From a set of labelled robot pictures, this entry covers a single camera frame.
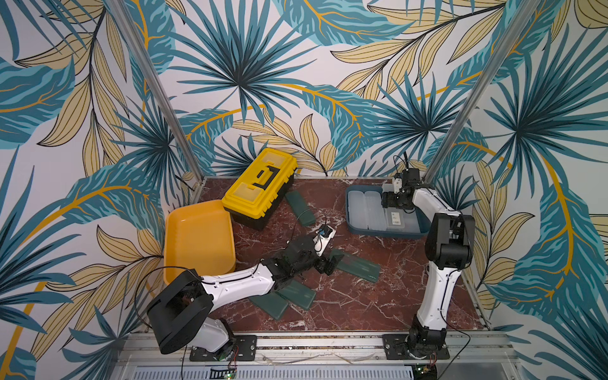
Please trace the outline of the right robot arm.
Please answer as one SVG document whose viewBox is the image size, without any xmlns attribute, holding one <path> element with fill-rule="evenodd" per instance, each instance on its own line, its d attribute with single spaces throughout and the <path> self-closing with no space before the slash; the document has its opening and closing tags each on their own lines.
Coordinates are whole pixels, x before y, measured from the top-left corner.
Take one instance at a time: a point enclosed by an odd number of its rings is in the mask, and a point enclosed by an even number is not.
<svg viewBox="0 0 608 380">
<path fill-rule="evenodd" d="M 475 221 L 451 207 L 419 169 L 404 169 L 382 194 L 382 206 L 404 212 L 420 211 L 431 222 L 424 250 L 429 274 L 423 302 L 405 341 L 407 353 L 417 359 L 440 354 L 446 348 L 447 314 L 455 285 L 473 259 Z"/>
</svg>

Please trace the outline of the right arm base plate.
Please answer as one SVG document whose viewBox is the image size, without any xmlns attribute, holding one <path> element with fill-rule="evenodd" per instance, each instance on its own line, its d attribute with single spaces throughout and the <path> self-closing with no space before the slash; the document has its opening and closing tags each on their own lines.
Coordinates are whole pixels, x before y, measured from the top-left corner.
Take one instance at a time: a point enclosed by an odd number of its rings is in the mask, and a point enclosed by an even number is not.
<svg viewBox="0 0 608 380">
<path fill-rule="evenodd" d="M 383 349 L 388 360 L 449 359 L 450 353 L 441 332 L 427 336 L 411 334 L 382 335 Z"/>
</svg>

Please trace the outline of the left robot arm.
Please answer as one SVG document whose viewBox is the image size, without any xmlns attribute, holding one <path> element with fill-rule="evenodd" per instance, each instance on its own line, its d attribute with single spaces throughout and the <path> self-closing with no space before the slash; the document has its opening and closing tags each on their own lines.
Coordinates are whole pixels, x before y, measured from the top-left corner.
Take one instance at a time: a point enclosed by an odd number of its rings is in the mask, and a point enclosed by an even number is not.
<svg viewBox="0 0 608 380">
<path fill-rule="evenodd" d="M 315 236 L 295 238 L 275 256 L 226 275 L 202 276 L 183 269 L 145 309 L 160 353 L 169 355 L 189 345 L 214 354 L 231 350 L 234 334 L 228 324 L 209 314 L 242 299 L 275 293 L 310 269 L 331 275 L 340 262 L 325 254 L 334 235 L 335 230 L 323 226 Z"/>
</svg>

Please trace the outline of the clear rectangular case front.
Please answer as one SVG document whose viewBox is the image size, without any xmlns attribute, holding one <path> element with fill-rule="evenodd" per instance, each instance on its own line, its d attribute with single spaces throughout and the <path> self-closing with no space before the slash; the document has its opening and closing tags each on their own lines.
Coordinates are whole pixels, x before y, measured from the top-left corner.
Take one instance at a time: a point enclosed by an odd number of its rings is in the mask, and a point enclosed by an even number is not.
<svg viewBox="0 0 608 380">
<path fill-rule="evenodd" d="M 364 193 L 367 215 L 367 229 L 370 231 L 386 231 L 387 222 L 382 206 L 382 196 L 378 192 Z"/>
</svg>

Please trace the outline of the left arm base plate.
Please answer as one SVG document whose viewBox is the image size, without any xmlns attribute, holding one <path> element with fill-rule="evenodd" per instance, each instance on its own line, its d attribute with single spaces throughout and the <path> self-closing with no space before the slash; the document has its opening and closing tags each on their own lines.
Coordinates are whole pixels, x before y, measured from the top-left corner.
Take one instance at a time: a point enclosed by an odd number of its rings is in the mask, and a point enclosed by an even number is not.
<svg viewBox="0 0 608 380">
<path fill-rule="evenodd" d="M 256 335 L 237 335 L 232 337 L 217 351 L 207 351 L 204 348 L 193 347 L 189 360 L 191 362 L 228 363 L 229 360 L 253 362 L 257 352 Z"/>
</svg>

